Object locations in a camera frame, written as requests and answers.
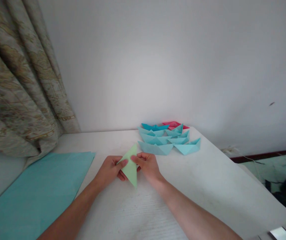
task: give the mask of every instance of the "white table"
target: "white table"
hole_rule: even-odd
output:
[[[190,140],[199,137],[201,149],[196,153],[184,156],[173,148],[168,156],[157,156],[164,177],[243,239],[286,224],[286,208],[191,128]],[[96,152],[79,194],[94,178],[106,156],[123,155],[137,141],[141,141],[138,130],[66,134],[53,152]],[[137,190],[129,182],[117,179],[100,193],[78,239],[186,239],[186,236],[163,200],[139,173]]]

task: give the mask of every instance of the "origami paper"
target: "origami paper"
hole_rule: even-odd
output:
[[[165,133],[165,130],[152,131],[152,130],[146,130],[146,129],[141,128],[141,127],[137,127],[137,129],[139,130],[140,133],[144,133],[144,134],[147,134],[147,135],[150,135],[150,136],[161,137]]]
[[[137,145],[134,144],[127,153],[122,157],[121,160],[118,161],[117,164],[119,164],[124,159],[128,160],[128,163],[125,167],[122,168],[122,172],[127,176],[128,180],[133,184],[135,188],[137,188],[137,172],[136,172],[136,163],[134,163],[130,157],[132,155],[136,156],[137,153]]]
[[[139,133],[142,137],[143,141],[149,144],[156,144],[156,145],[164,145],[167,144],[167,140],[172,138],[171,136],[165,136],[165,137],[155,137],[150,136],[147,134]]]
[[[190,140],[190,131],[188,130],[185,133],[178,135],[177,138],[188,138]]]
[[[178,123],[177,121],[172,121],[172,122],[165,122],[165,123],[162,123],[164,125],[170,125],[169,126],[169,129],[170,130],[173,130],[174,128],[178,127],[179,125],[181,125],[180,123]]]
[[[48,153],[0,196],[0,239],[35,240],[72,203],[95,153]]]
[[[138,141],[143,152],[152,153],[155,155],[168,155],[173,148],[173,144],[165,145],[152,145],[144,142]]]
[[[165,125],[165,126],[158,126],[158,125],[150,126],[150,125],[145,124],[145,123],[142,123],[142,126],[146,130],[153,130],[153,131],[165,130],[165,129],[167,129],[169,127],[169,125]]]
[[[172,130],[172,132],[177,132],[177,133],[182,134],[182,132],[183,132],[183,124],[181,124],[181,125],[177,126],[176,128],[174,128]]]
[[[172,139],[168,139],[168,141],[170,143],[173,144],[185,144],[189,141],[189,138],[185,137],[185,138],[172,138]]]
[[[197,152],[201,146],[201,139],[196,139],[187,144],[174,144],[174,146],[184,155]]]
[[[178,133],[178,132],[173,132],[173,131],[170,131],[170,130],[167,130],[167,129],[165,130],[165,132],[167,133],[168,136],[171,136],[172,138],[181,135],[181,134]]]

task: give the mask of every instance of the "forearm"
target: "forearm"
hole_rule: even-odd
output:
[[[188,239],[241,239],[226,224],[198,206],[165,179],[153,185]]]
[[[99,185],[92,181],[38,240],[75,239],[100,191]]]

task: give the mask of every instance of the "paper boat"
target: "paper boat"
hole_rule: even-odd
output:
[[[144,142],[138,141],[140,148],[143,152],[152,153],[155,155],[168,155],[173,148],[173,144],[165,144],[165,145],[152,145]]]
[[[169,126],[169,129],[170,129],[170,130],[173,130],[173,129],[176,128],[177,126],[181,125],[181,124],[180,124],[179,122],[177,122],[177,121],[165,122],[165,123],[162,123],[162,124],[164,124],[164,125],[170,125],[170,126]]]
[[[197,152],[201,146],[201,139],[189,142],[187,144],[174,144],[174,146],[184,155]]]
[[[172,138],[168,139],[168,141],[173,144],[185,144],[189,141],[189,138]]]
[[[167,130],[167,129],[165,130],[165,132],[167,133],[168,136],[171,136],[172,138],[181,135],[181,134],[178,133],[178,132],[173,132],[173,131],[170,131],[170,130]]]
[[[169,127],[169,125],[165,125],[165,126],[158,126],[158,125],[153,125],[150,126],[148,124],[142,123],[142,126],[144,129],[146,130],[152,130],[152,131],[159,131],[159,130],[165,130]]]
[[[147,134],[147,135],[150,135],[150,136],[161,137],[165,133],[165,130],[152,131],[152,130],[146,130],[146,129],[141,128],[141,127],[137,127],[137,129],[139,130],[140,133]]]
[[[156,145],[164,145],[167,144],[167,140],[172,138],[171,136],[165,136],[165,137],[155,137],[150,136],[144,133],[139,133],[142,137],[143,141],[149,144],[156,144]]]
[[[178,132],[178,133],[182,134],[182,132],[183,132],[183,124],[181,124],[178,127],[174,128],[172,130],[172,132]]]
[[[190,140],[190,131],[186,131],[185,133],[182,133],[181,135],[178,135],[177,138],[188,138]]]

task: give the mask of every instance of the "left hand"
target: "left hand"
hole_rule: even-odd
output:
[[[122,156],[108,156],[104,160],[102,166],[93,179],[93,181],[99,185],[101,191],[106,188],[112,181],[114,181],[116,177],[122,181],[126,180],[124,178],[124,174],[121,174],[121,169],[126,166],[128,160],[124,159],[118,165],[116,165],[121,159]]]

